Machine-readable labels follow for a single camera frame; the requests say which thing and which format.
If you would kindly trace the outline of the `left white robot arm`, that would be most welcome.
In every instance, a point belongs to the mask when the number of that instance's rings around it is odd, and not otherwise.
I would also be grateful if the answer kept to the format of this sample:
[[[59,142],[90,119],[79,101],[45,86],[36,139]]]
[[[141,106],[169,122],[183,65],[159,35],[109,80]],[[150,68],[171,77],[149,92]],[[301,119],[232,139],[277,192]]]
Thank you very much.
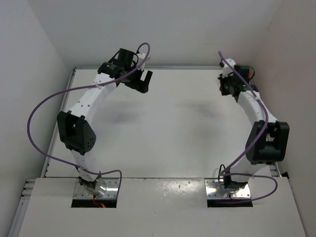
[[[97,168],[96,156],[92,153],[97,136],[92,128],[94,115],[101,103],[119,84],[146,93],[152,72],[148,71],[141,79],[147,53],[132,52],[121,48],[108,62],[97,70],[96,76],[83,96],[67,112],[59,112],[57,125],[60,141],[70,150],[76,161],[79,183],[94,197],[106,192],[101,171]]]

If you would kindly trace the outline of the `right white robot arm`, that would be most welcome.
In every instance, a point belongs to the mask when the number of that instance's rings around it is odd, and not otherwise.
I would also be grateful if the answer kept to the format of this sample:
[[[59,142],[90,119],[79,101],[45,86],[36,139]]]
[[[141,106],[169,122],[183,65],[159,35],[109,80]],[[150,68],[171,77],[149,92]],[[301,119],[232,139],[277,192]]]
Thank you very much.
[[[271,114],[251,80],[255,70],[232,59],[219,63],[220,92],[232,96],[247,115],[252,126],[245,150],[228,166],[221,165],[218,179],[225,189],[240,189],[250,177],[268,165],[285,158],[290,127]]]

